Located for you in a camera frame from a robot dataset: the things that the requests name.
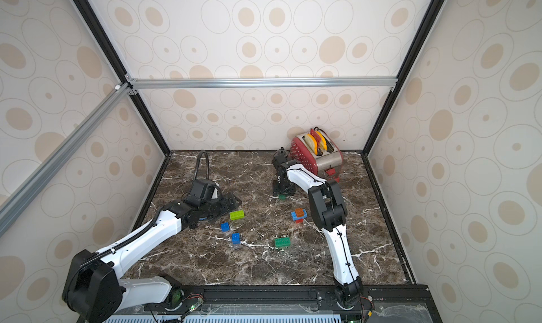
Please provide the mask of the lime green 2x4 lego brick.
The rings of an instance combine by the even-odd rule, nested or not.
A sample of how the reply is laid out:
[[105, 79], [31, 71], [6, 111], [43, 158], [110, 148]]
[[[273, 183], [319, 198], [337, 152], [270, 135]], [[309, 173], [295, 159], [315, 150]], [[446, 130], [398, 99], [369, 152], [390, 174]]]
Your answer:
[[231, 221], [240, 220], [240, 219], [243, 219], [244, 217], [245, 217], [244, 210], [237, 210], [237, 211], [230, 212]]

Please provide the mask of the light blue 2x4 lego brick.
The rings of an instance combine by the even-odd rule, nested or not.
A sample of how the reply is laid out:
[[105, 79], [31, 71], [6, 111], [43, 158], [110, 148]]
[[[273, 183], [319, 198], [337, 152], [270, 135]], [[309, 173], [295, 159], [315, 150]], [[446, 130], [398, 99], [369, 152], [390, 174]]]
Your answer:
[[297, 211], [293, 211], [291, 215], [292, 215], [292, 219], [296, 222], [303, 221], [308, 216], [308, 214], [306, 213], [304, 209], [301, 209], [301, 210], [298, 209]]

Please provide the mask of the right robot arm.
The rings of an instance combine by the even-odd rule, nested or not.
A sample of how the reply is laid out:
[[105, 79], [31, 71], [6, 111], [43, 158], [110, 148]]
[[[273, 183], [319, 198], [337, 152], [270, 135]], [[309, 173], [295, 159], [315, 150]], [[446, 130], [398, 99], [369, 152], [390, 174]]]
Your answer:
[[277, 176], [275, 196], [294, 195], [297, 188], [306, 192], [313, 223], [324, 234], [330, 250], [338, 303], [353, 306], [363, 293], [363, 283], [349, 249], [347, 207], [339, 183], [311, 173], [283, 148], [274, 153], [272, 164]]

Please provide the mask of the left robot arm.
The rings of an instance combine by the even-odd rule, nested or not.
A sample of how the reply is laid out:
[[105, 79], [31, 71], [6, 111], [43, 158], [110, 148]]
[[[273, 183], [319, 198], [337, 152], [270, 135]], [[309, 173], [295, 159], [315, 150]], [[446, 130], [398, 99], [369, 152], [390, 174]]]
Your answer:
[[86, 322], [104, 322], [127, 307], [166, 303], [172, 298], [173, 279], [126, 279], [125, 273], [172, 236], [235, 211], [241, 204], [233, 193], [222, 193], [217, 183], [194, 180], [187, 196], [163, 206], [144, 226], [96, 252], [76, 254], [62, 292], [63, 302]]

